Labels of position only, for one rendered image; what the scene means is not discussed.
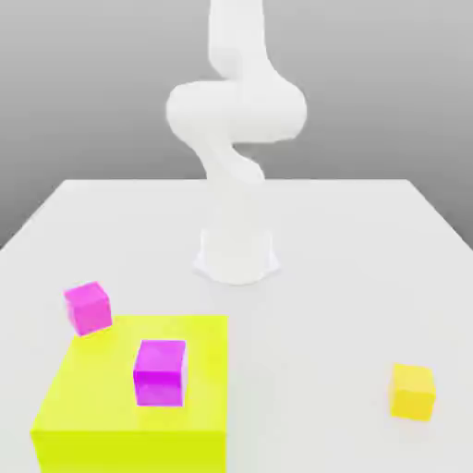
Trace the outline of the small magenta cube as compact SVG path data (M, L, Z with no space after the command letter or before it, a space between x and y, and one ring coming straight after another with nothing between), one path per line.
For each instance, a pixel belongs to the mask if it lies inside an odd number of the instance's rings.
M98 282L89 282L64 292L67 316L79 336L112 325L110 299Z
M142 340L133 382L138 406L183 407L188 385L187 342Z

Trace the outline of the small yellow cube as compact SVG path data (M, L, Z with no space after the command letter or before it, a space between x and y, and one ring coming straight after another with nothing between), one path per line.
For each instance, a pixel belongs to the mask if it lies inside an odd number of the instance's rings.
M435 400L432 369L401 363L393 365L389 391L393 417L430 421Z

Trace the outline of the large yellow box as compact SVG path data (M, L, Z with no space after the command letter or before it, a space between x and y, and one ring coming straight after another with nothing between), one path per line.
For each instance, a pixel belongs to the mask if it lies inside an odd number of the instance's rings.
M183 406L138 406L143 340L183 340ZM228 319L121 315L72 339L31 426L41 473L226 473Z

